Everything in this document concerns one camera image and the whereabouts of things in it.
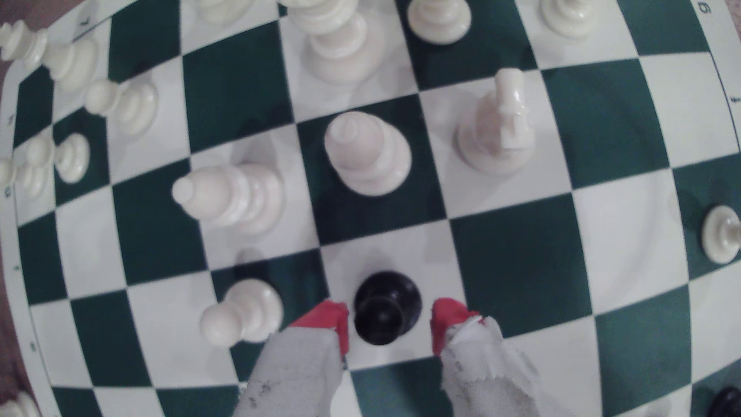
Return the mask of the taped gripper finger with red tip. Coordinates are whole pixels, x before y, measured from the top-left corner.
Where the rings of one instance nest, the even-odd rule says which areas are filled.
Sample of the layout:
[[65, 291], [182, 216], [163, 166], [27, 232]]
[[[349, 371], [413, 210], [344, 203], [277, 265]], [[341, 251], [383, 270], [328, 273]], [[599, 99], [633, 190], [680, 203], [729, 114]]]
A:
[[432, 351], [453, 416], [541, 416], [531, 375], [505, 346], [499, 325], [452, 298], [431, 310]]
[[347, 305], [324, 300], [267, 339], [233, 416], [329, 416], [349, 349]]

